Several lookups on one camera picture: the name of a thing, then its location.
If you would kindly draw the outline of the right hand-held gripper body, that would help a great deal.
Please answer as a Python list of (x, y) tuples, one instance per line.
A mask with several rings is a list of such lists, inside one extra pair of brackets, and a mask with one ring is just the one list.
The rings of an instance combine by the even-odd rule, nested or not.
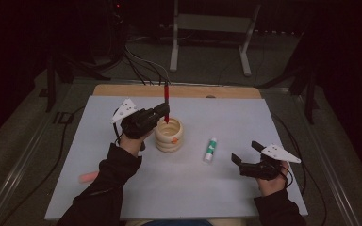
[(260, 161), (256, 164), (242, 163), (239, 174), (256, 179), (272, 180), (281, 172), (281, 162), (300, 164), (302, 160), (277, 145), (269, 145), (260, 153)]

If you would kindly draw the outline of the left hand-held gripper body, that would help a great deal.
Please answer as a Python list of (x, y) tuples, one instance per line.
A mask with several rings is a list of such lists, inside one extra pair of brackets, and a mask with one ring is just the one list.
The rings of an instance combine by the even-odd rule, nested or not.
[(137, 109), (130, 98), (126, 98), (110, 119), (112, 124), (121, 122), (122, 131), (129, 138), (139, 139), (156, 127), (159, 115), (153, 108)]

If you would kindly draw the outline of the red pen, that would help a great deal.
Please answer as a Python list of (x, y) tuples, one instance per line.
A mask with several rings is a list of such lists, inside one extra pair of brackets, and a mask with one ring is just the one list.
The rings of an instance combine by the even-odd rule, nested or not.
[(169, 93), (169, 82), (166, 81), (164, 84), (164, 103), (166, 104), (166, 114), (164, 116), (164, 121), (166, 123), (169, 123), (170, 117), (170, 106), (169, 106), (169, 97), (170, 97), (170, 93)]

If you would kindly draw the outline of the cream ribbed pen holder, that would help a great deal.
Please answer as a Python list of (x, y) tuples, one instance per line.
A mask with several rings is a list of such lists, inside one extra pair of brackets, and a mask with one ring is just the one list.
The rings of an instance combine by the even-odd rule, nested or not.
[(183, 145), (184, 126), (177, 118), (169, 118), (168, 122), (160, 120), (154, 134), (156, 147), (163, 153), (173, 153)]

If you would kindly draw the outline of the white green glue stick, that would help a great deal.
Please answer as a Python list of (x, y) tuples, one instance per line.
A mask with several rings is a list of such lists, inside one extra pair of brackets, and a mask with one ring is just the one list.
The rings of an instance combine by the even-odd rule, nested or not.
[(214, 153), (216, 151), (217, 142), (218, 140), (214, 137), (208, 142), (204, 156), (204, 161), (206, 163), (210, 163), (212, 161)]

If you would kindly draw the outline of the orange highlighter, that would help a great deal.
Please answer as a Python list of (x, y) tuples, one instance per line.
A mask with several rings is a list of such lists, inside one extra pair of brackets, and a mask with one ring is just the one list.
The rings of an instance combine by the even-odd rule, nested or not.
[(94, 172), (89, 172), (86, 174), (82, 174), (78, 177), (78, 182), (80, 184), (84, 184), (84, 183), (89, 183), (92, 182), (96, 179), (96, 177), (98, 176), (99, 172), (98, 171), (94, 171)]

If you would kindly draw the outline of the person's left hand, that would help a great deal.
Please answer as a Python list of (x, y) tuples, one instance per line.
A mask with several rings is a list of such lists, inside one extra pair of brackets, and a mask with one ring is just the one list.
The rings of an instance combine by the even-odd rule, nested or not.
[(126, 150), (128, 153), (132, 154), (135, 157), (139, 156), (140, 147), (143, 141), (152, 134), (152, 131), (149, 131), (144, 136), (139, 139), (129, 138), (126, 134), (121, 135), (119, 146)]

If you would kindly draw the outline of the person's right hand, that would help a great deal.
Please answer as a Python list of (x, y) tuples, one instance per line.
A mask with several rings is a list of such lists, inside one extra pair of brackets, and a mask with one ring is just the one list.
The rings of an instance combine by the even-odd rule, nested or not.
[(285, 161), (281, 162), (281, 172), (275, 179), (263, 180), (257, 179), (259, 191), (262, 197), (270, 196), (273, 193), (283, 190), (288, 184), (289, 164)]

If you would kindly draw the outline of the white table mat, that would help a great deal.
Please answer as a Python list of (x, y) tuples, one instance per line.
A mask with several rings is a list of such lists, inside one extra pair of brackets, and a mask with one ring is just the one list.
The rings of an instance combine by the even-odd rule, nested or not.
[[(59, 219), (85, 185), (82, 174), (94, 172), (115, 139), (110, 123), (120, 96), (91, 96), (68, 152), (45, 217)], [(184, 125), (184, 142), (174, 153), (145, 141), (142, 163), (123, 188), (122, 219), (248, 218), (256, 215), (255, 179), (243, 177), (232, 162), (234, 153), (247, 163), (260, 154), (251, 146), (279, 144), (280, 138), (263, 99), (175, 98), (171, 116)], [(210, 163), (204, 161), (212, 138), (218, 140)]]

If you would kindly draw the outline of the black floor socket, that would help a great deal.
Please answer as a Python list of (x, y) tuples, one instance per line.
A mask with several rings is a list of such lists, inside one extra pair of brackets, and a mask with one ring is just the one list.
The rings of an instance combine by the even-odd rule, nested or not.
[(57, 112), (53, 124), (71, 124), (74, 120), (74, 113)]

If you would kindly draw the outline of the black tripod stand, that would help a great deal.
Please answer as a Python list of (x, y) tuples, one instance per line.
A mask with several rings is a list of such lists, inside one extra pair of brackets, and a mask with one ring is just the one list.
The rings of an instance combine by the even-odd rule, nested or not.
[(316, 82), (312, 42), (313, 39), (307, 33), (303, 33), (284, 71), (274, 79), (256, 86), (257, 89), (268, 89), (287, 79), (294, 78), (288, 91), (293, 96), (301, 95), (304, 90), (306, 91), (304, 115), (311, 124), (314, 123), (313, 107)]
[(43, 93), (47, 97), (46, 112), (50, 112), (57, 100), (57, 81), (59, 78), (62, 83), (72, 83), (74, 76), (71, 67), (83, 71), (89, 77), (96, 80), (108, 81), (109, 78), (101, 75), (92, 68), (75, 60), (72, 56), (58, 51), (50, 51), (46, 59), (47, 88)]

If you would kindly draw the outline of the person's blue clothing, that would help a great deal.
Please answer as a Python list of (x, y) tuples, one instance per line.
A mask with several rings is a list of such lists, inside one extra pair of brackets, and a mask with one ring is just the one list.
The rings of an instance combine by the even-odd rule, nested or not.
[(153, 220), (141, 226), (213, 226), (205, 219)]

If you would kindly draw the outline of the dark equipment rack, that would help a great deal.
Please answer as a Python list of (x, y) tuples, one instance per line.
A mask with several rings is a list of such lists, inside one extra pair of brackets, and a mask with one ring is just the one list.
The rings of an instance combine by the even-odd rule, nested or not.
[(106, 4), (109, 50), (111, 63), (117, 63), (123, 56), (129, 23), (127, 21), (127, 4), (125, 0), (104, 0)]

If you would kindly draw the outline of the metal floor rail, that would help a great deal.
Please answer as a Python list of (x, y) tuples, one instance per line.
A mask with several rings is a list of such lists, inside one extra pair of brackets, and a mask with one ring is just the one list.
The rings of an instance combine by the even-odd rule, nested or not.
[(19, 159), (16, 161), (10, 172), (8, 173), (7, 178), (0, 187), (0, 217), (6, 209), (9, 200), (11, 199), (14, 191), (16, 190), (18, 184), (21, 182), (25, 171), (28, 168), (28, 165), (37, 151), (37, 147), (41, 143), (41, 138), (43, 137), (46, 127), (50, 123), (50, 120), (42, 121), (31, 139), (28, 141), (27, 146), (20, 155)]
[(323, 175), (344, 226), (362, 226), (362, 163), (328, 102), (321, 96), (311, 124), (304, 114), (304, 98), (292, 98), (308, 136), (314, 142)]

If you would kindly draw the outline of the grey metal stand frame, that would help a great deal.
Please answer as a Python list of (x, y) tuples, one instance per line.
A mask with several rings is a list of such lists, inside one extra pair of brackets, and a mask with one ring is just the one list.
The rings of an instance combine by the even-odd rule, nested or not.
[(256, 20), (261, 9), (260, 3), (255, 3), (255, 8), (250, 17), (230, 17), (203, 14), (186, 14), (179, 12), (179, 0), (173, 0), (173, 47), (170, 60), (170, 71), (176, 72), (178, 65), (178, 31), (217, 31), (230, 33), (244, 33), (245, 41), (239, 46), (239, 58), (243, 74), (252, 75), (247, 50), (255, 30)]

